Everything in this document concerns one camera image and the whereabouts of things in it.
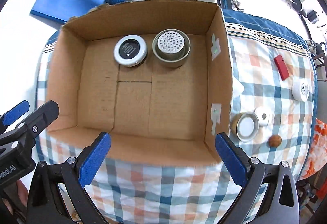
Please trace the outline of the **brown walnut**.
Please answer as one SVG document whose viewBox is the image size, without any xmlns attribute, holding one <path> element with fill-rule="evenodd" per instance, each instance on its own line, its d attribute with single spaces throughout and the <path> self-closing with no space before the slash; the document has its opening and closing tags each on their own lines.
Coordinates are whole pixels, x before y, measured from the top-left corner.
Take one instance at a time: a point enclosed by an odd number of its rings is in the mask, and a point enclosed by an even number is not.
<svg viewBox="0 0 327 224">
<path fill-rule="evenodd" d="M 282 137 L 279 135 L 272 135 L 269 137 L 268 144 L 271 148 L 276 148 L 282 143 Z"/>
</svg>

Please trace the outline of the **white earbuds case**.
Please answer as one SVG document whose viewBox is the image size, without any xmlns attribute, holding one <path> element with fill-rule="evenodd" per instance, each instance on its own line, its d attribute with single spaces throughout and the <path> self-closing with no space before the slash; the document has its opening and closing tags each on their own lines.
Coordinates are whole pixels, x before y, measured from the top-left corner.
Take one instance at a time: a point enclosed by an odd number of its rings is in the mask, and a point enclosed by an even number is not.
<svg viewBox="0 0 327 224">
<path fill-rule="evenodd" d="M 267 126 L 270 119 L 270 111 L 268 108 L 260 106 L 254 110 L 254 114 L 257 116 L 260 126 Z"/>
</svg>

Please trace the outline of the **white round cream jar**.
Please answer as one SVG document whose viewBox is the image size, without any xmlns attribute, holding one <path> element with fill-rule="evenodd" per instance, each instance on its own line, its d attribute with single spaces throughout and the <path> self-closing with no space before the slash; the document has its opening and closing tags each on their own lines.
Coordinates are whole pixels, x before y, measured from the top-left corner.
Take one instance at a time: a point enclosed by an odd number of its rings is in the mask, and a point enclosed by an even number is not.
<svg viewBox="0 0 327 224">
<path fill-rule="evenodd" d="M 305 79 L 295 79 L 292 85 L 292 95 L 296 101 L 306 102 L 309 97 L 310 88 Z"/>
</svg>

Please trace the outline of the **black-top white round jar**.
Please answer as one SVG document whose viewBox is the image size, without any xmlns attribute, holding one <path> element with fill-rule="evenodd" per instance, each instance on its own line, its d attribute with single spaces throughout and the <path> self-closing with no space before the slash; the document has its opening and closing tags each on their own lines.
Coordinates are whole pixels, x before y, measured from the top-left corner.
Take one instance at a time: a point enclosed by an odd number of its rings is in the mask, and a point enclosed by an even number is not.
<svg viewBox="0 0 327 224">
<path fill-rule="evenodd" d="M 147 45 L 139 35 L 127 35 L 121 38 L 114 47 L 115 61 L 124 67 L 135 67 L 145 61 Z"/>
</svg>

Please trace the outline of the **red rectangular box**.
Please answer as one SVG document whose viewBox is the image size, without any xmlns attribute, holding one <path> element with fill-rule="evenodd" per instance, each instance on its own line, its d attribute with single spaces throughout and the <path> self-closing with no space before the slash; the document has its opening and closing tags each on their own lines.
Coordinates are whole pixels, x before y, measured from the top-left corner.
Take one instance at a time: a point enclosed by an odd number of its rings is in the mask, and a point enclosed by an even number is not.
<svg viewBox="0 0 327 224">
<path fill-rule="evenodd" d="M 281 79 L 284 81 L 289 77 L 289 72 L 284 62 L 282 55 L 278 55 L 274 58 L 274 62 L 277 66 L 278 72 L 280 74 Z"/>
</svg>

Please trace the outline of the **metal perforated lid tin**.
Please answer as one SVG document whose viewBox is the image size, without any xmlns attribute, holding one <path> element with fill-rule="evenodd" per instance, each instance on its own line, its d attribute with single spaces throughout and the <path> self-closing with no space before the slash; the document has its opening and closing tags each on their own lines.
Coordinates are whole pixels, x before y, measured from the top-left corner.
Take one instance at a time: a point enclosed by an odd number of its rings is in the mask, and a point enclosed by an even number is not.
<svg viewBox="0 0 327 224">
<path fill-rule="evenodd" d="M 185 63 L 191 52 L 191 41 L 180 30 L 163 30 L 153 39 L 152 52 L 163 66 L 179 68 Z"/>
</svg>

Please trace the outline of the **orange white patterned cushion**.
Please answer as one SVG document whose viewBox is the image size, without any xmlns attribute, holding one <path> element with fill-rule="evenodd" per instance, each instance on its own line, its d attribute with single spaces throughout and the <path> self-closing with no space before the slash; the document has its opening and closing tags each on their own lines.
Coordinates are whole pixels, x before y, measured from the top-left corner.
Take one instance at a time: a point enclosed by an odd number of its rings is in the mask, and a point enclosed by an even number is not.
<svg viewBox="0 0 327 224">
<path fill-rule="evenodd" d="M 318 118 L 314 126 L 314 136 L 309 155 L 304 170 L 300 176 L 300 180 L 304 180 L 324 167 L 327 161 L 327 126 Z"/>
</svg>

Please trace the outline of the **grey round chair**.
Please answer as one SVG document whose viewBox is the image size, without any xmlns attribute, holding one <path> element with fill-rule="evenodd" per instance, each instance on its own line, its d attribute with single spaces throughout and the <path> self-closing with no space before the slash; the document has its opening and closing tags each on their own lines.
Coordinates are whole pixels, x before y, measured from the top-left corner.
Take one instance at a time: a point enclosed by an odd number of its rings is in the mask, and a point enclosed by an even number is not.
<svg viewBox="0 0 327 224">
<path fill-rule="evenodd" d="M 318 80 L 317 88 L 317 118 L 327 123 L 327 82 L 325 80 Z"/>
</svg>

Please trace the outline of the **open cardboard box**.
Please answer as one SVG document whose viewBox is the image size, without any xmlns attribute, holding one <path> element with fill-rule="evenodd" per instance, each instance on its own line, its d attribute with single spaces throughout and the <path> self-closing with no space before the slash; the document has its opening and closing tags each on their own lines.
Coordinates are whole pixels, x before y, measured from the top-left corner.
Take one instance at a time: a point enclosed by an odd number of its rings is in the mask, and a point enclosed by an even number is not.
<svg viewBox="0 0 327 224">
<path fill-rule="evenodd" d="M 126 68 L 114 47 L 127 35 L 147 47 L 166 29 L 185 33 L 191 51 L 169 68 L 149 50 Z M 47 99 L 59 117 L 47 133 L 83 148 L 101 132 L 109 157 L 159 166 L 220 162 L 215 136 L 230 130 L 232 66 L 222 9 L 194 0 L 146 0 L 101 6 L 60 29 L 50 61 Z"/>
</svg>

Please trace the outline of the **dark blue cloth bag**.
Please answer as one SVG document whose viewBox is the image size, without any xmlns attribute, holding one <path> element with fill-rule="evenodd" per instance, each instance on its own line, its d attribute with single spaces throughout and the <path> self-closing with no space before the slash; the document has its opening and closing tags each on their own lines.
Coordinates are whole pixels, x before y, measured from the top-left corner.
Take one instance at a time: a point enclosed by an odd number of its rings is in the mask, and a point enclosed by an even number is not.
<svg viewBox="0 0 327 224">
<path fill-rule="evenodd" d="M 125 3 L 126 0 L 105 0 L 104 3 L 107 3 L 109 5 L 116 5 L 120 3 Z"/>
</svg>

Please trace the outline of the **black speaker box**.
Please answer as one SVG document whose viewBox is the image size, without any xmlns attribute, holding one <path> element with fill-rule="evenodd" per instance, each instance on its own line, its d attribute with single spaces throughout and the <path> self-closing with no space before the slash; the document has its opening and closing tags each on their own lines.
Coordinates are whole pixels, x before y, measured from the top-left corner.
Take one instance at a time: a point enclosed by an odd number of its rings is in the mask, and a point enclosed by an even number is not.
<svg viewBox="0 0 327 224">
<path fill-rule="evenodd" d="M 315 10 L 311 10 L 308 13 L 307 18 L 313 24 L 316 24 L 319 21 L 319 15 Z"/>
</svg>

